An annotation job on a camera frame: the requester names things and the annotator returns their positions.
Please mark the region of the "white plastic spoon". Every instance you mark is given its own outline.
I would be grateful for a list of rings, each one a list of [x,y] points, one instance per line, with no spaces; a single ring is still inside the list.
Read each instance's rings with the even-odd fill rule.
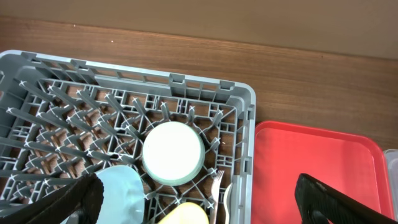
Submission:
[[[224,192],[224,197],[223,197],[223,206],[224,206],[224,211],[225,211],[225,224],[229,224],[230,221],[230,200],[231,200],[231,191],[232,191],[232,186],[233,183],[230,183],[225,192]]]

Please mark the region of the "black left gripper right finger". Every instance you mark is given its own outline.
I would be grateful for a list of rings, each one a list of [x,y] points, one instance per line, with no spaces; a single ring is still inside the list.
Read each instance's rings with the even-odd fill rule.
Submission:
[[[304,173],[296,183],[295,201],[302,223],[395,224],[395,220]]]

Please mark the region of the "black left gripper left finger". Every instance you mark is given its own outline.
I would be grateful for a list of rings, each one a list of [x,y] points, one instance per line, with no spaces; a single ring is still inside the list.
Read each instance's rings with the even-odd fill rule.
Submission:
[[[85,174],[69,185],[1,218],[7,224],[59,224],[67,218],[72,223],[95,224],[104,200],[104,185],[96,174]]]

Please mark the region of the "light blue bowl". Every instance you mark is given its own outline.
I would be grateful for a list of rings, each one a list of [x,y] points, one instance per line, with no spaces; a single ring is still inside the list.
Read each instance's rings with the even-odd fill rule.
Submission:
[[[144,219],[144,188],[139,174],[118,165],[96,172],[104,185],[104,199],[97,223],[141,224]]]

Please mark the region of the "yellow plastic cup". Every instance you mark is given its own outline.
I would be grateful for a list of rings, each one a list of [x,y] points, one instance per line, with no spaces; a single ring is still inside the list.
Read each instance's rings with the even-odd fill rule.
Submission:
[[[185,202],[174,208],[158,224],[209,224],[209,218],[199,205]]]

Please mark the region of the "green bowl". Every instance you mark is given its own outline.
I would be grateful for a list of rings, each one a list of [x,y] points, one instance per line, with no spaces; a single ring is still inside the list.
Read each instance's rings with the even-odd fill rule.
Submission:
[[[142,163],[162,185],[178,186],[193,180],[204,165],[205,146],[189,125],[169,121],[156,126],[142,147]]]

